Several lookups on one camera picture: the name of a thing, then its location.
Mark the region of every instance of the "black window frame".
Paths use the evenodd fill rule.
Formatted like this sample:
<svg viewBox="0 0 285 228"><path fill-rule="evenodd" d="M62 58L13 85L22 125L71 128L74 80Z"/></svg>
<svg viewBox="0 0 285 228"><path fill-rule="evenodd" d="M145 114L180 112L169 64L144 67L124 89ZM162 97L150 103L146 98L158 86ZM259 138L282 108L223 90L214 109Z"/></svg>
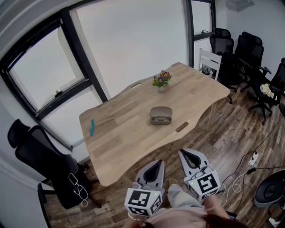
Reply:
<svg viewBox="0 0 285 228"><path fill-rule="evenodd" d="M205 2L211 4L211 18L212 18L212 31L207 33L201 33L194 35L194 41L202 40L205 38L209 38L210 36L214 35L214 31L216 28L216 7L215 7L215 0L191 0L197 2Z"/></svg>
<svg viewBox="0 0 285 228"><path fill-rule="evenodd" d="M69 145L64 139L55 133L48 125L41 121L45 116L63 104L65 101L69 100L74 95L93 85L96 89L102 102L108 101L96 75L92 69L92 66L88 60L88 57L83 49L80 42L79 36L75 29L74 23L72 21L70 11L98 0L82 0L71 6L65 7L57 13L49 16L47 19L43 20L30 31L28 31L22 38L20 38L11 49L4 55L0 60L0 75L3 78L5 84L17 99L17 101L22 105L22 107L27 111L27 113L33 118L33 120L44 128L54 139L56 139L61 145L63 145L68 150L73 150L73 145ZM215 10L215 0L194 0L200 2L206 2L211 4L212 8L212 32L194 35L194 25L193 25L193 13L192 13L192 0L185 0L185 10L186 10L186 23L187 23L187 36L188 36L188 65L190 67L194 66L194 41L208 38L214 34L214 29L216 28L216 10ZM72 54L84 76L84 79L76 83L71 88L58 94L55 99L50 103L41 108L40 111L36 111L35 108L30 104L27 98L23 95L21 90L18 88L13 78L9 74L9 70L16 64L16 62L26 53L29 48L39 42L42 38L48 35L50 32L56 28L62 27L64 36L68 42L68 45L72 51Z"/></svg>
<svg viewBox="0 0 285 228"><path fill-rule="evenodd" d="M59 27L62 28L64 36L84 78L72 87L69 87L65 91L57 94L51 102L37 111L21 92L20 88L13 80L9 71L32 46L34 46L42 38ZM84 52L68 8L64 8L61 11L43 20L38 25L33 27L30 31L28 31L22 38L20 38L0 60L0 74L14 97L30 114L34 121L43 127L45 131L47 131L54 139L56 139L61 145L70 151L72 151L73 145L69 145L64 139L57 135L55 131L53 131L41 120L57 107L62 105L64 102L68 101L74 95L78 94L91 85L93 85L96 89L102 102L106 102L108 100L92 69L86 53Z"/></svg>

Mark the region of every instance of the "wooden table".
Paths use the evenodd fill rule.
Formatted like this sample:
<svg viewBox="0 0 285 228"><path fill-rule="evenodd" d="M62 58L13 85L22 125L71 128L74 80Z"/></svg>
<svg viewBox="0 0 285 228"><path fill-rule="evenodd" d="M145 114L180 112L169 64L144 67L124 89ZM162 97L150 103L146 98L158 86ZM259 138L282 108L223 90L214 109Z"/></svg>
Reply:
<svg viewBox="0 0 285 228"><path fill-rule="evenodd" d="M182 63L175 63L166 71L172 79L162 93L152 86L150 77L80 115L87 150L103 186L118 181L153 150L185 136L207 108L230 93L209 76ZM172 108L170 125L150 124L150 110L155 106ZM91 119L95 123L93 136ZM188 125L179 131L184 123Z"/></svg>

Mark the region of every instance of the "white chair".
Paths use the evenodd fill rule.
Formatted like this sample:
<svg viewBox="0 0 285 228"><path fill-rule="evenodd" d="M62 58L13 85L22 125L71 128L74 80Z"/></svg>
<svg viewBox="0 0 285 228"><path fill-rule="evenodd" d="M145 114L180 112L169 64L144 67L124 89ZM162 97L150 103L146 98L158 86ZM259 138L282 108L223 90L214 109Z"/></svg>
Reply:
<svg viewBox="0 0 285 228"><path fill-rule="evenodd" d="M216 55L216 54L211 53L211 52L207 52L207 51L200 48L198 69L200 70L201 63L215 69L217 71L216 77L215 77L216 81L218 79L221 61L222 61L222 56Z"/></svg>

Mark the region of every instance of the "blue marker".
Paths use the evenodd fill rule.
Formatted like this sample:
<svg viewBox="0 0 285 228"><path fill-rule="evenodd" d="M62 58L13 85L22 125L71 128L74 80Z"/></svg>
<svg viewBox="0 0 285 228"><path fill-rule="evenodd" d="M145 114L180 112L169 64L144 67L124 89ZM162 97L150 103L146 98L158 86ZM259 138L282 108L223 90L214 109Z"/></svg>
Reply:
<svg viewBox="0 0 285 228"><path fill-rule="evenodd" d="M93 132L94 132L94 120L93 120L93 119L91 119L90 136L93 136Z"/></svg>

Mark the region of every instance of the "hair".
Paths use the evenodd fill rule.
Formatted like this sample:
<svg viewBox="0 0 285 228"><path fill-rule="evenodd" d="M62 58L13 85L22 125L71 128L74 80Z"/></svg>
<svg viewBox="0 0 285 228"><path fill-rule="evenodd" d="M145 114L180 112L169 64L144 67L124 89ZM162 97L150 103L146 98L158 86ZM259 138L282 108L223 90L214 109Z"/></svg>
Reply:
<svg viewBox="0 0 285 228"><path fill-rule="evenodd" d="M248 228L246 225L242 224L237 220L230 220L216 215L206 215L203 217L206 221L206 228ZM152 224L145 222L143 228L155 228Z"/></svg>

